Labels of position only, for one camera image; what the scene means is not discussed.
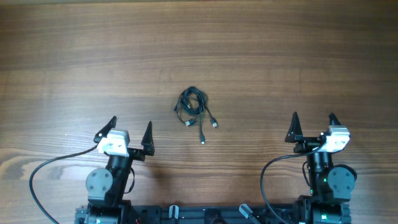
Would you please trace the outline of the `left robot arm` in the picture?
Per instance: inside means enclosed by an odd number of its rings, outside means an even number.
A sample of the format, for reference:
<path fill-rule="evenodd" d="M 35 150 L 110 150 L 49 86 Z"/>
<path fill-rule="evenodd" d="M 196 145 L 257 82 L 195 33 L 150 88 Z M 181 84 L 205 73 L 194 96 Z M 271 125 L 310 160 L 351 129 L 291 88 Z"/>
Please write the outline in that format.
<path fill-rule="evenodd" d="M 144 162 L 153 156 L 155 147 L 152 137 L 152 122 L 149 122 L 141 141 L 142 149 L 129 147 L 129 132 L 116 128 L 117 117 L 100 129 L 94 136 L 97 150 L 108 156 L 104 168 L 91 171 L 86 178 L 88 205 L 76 209 L 77 224 L 123 224 L 140 223 L 140 215 L 133 209 L 130 200 L 123 199 L 134 188 L 127 188 L 130 175 L 134 175 L 133 161 Z"/>

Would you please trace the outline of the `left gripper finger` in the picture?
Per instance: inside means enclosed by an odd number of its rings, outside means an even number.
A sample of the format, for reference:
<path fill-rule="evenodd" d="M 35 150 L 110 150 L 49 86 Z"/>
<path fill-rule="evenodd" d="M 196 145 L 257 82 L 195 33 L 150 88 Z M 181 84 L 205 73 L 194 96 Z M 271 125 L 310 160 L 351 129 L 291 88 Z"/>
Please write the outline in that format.
<path fill-rule="evenodd" d="M 147 129 L 141 141 L 145 155 L 153 156 L 155 153 L 153 135 L 152 135 L 152 121 L 149 121 Z"/>
<path fill-rule="evenodd" d="M 117 119 L 118 118 L 116 116 L 113 116 L 109 122 L 95 134 L 93 142 L 99 143 L 103 138 L 105 138 L 110 130 L 116 127 Z"/>

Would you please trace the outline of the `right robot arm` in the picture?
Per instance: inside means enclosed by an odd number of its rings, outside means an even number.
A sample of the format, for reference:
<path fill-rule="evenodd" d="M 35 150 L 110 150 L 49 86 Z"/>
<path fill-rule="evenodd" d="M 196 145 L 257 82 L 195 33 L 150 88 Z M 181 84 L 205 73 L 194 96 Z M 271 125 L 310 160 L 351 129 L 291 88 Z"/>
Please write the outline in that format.
<path fill-rule="evenodd" d="M 288 216 L 290 223 L 351 223 L 348 202 L 357 179 L 356 171 L 344 164 L 334 165 L 332 155 L 342 151 L 350 132 L 335 114 L 329 115 L 328 129 L 318 137 L 305 137 L 296 112 L 292 115 L 285 142 L 294 143 L 294 154 L 307 157 L 310 196 L 301 195 Z"/>

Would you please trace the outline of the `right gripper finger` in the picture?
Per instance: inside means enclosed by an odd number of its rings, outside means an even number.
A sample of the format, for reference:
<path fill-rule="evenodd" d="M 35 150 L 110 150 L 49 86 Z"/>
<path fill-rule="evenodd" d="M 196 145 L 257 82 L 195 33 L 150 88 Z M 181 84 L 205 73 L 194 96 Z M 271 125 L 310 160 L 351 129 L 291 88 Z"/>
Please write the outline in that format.
<path fill-rule="evenodd" d="M 295 111 L 292 115 L 290 127 L 285 137 L 285 142 L 296 143 L 300 141 L 303 141 L 303 132 L 300 125 L 299 116 Z"/>
<path fill-rule="evenodd" d="M 330 113 L 328 117 L 330 126 L 341 126 L 341 123 L 338 121 L 338 118 L 334 113 Z"/>

